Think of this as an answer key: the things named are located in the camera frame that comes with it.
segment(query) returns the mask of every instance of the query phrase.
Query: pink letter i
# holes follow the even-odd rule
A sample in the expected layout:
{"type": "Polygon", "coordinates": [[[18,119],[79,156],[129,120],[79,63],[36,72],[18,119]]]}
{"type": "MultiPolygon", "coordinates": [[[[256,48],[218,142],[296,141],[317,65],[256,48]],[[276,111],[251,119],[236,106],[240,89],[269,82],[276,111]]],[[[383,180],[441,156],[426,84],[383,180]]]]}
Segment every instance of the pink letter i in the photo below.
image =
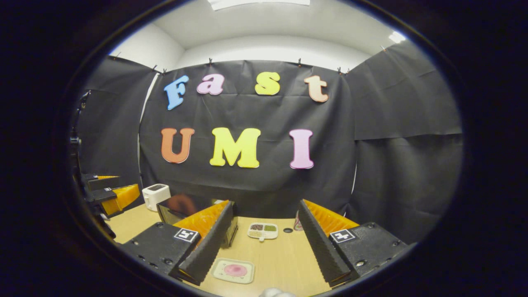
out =
{"type": "Polygon", "coordinates": [[[314,162],[310,160],[309,138],[314,133],[306,129],[296,129],[290,131],[290,136],[294,139],[294,160],[290,163],[293,169],[310,169],[314,162]]]}

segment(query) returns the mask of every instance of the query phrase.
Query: white ceiling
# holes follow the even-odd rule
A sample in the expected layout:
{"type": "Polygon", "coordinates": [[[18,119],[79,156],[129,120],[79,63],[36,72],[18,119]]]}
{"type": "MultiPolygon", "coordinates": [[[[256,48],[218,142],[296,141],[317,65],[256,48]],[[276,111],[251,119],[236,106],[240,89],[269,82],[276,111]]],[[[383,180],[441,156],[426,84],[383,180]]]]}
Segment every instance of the white ceiling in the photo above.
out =
{"type": "Polygon", "coordinates": [[[394,44],[392,29],[336,0],[310,6],[246,4],[214,11],[207,0],[193,0],[154,22],[184,49],[217,40],[254,36],[300,36],[334,42],[374,55],[394,44]]]}

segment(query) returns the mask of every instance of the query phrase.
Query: foam letter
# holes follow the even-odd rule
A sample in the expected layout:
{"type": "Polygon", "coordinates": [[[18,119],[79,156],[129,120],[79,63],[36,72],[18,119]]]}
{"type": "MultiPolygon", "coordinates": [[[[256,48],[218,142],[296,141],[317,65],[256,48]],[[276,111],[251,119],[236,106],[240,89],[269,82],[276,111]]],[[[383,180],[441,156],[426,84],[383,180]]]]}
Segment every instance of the foam letter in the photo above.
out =
{"type": "Polygon", "coordinates": [[[276,72],[261,72],[257,75],[255,91],[259,95],[275,95],[280,89],[279,80],[280,76],[276,72]]]}
{"type": "Polygon", "coordinates": [[[234,162],[240,156],[238,161],[239,167],[257,168],[259,161],[257,161],[257,138],[260,136],[260,130],[254,128],[247,128],[242,131],[237,142],[233,140],[231,132],[227,128],[215,128],[212,131],[216,137],[214,141],[214,154],[209,163],[213,166],[224,166],[225,158],[228,160],[229,166],[233,166],[234,162]]]}
{"type": "Polygon", "coordinates": [[[194,129],[183,128],[180,130],[180,134],[182,135],[182,150],[179,154],[172,152],[172,141],[174,134],[176,134],[176,129],[162,129],[162,156],[169,163],[183,163],[185,160],[187,160],[187,157],[189,157],[191,135],[194,134],[194,129]]]}
{"type": "Polygon", "coordinates": [[[310,160],[309,138],[314,133],[306,129],[296,129],[290,131],[290,136],[294,139],[294,160],[290,163],[293,169],[310,169],[314,162],[310,160]]]}
{"type": "Polygon", "coordinates": [[[220,94],[222,89],[222,84],[224,83],[224,76],[220,74],[211,74],[206,75],[203,77],[203,82],[198,85],[196,88],[196,91],[200,94],[211,94],[211,95],[218,95],[220,94]]]}
{"type": "Polygon", "coordinates": [[[308,84],[308,93],[310,98],[317,102],[325,102],[328,100],[328,95],[321,92],[321,87],[326,87],[326,82],[322,81],[317,75],[305,78],[304,82],[308,84]]]}
{"type": "Polygon", "coordinates": [[[171,110],[174,107],[180,105],[183,102],[183,98],[180,98],[179,95],[185,94],[185,85],[183,83],[188,82],[189,77],[187,75],[184,75],[175,81],[171,82],[169,85],[163,89],[164,91],[167,91],[168,96],[168,106],[167,109],[171,110]]]}

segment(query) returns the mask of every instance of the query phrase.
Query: ceiling light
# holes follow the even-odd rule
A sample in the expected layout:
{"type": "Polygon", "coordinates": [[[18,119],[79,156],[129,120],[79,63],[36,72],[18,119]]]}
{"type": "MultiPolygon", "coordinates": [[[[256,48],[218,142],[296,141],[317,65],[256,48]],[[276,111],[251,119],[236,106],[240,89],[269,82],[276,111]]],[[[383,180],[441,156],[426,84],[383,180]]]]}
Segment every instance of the ceiling light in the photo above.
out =
{"type": "Polygon", "coordinates": [[[221,10],[223,8],[252,4],[252,3],[290,3],[299,5],[310,5],[310,0],[208,0],[213,7],[213,10],[221,10]]]}
{"type": "Polygon", "coordinates": [[[396,32],[396,31],[394,31],[394,32],[392,32],[392,34],[389,36],[389,39],[392,40],[392,41],[394,41],[395,43],[400,43],[400,42],[402,42],[402,41],[405,40],[405,37],[404,37],[402,34],[400,34],[400,33],[396,32]]]}

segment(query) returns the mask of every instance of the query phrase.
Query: white wall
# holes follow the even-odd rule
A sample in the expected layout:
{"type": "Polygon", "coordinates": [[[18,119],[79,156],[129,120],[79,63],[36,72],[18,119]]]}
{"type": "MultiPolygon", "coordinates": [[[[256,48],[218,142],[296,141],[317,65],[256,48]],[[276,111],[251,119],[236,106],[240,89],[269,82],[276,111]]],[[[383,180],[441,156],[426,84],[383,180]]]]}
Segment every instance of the white wall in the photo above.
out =
{"type": "Polygon", "coordinates": [[[209,62],[277,60],[319,66],[342,72],[352,69],[369,54],[336,43],[293,36],[262,35],[215,41],[186,50],[176,64],[182,68],[209,62]]]}
{"type": "Polygon", "coordinates": [[[156,70],[177,69],[185,50],[172,37],[154,24],[149,24],[117,46],[110,55],[138,62],[156,70]]]}

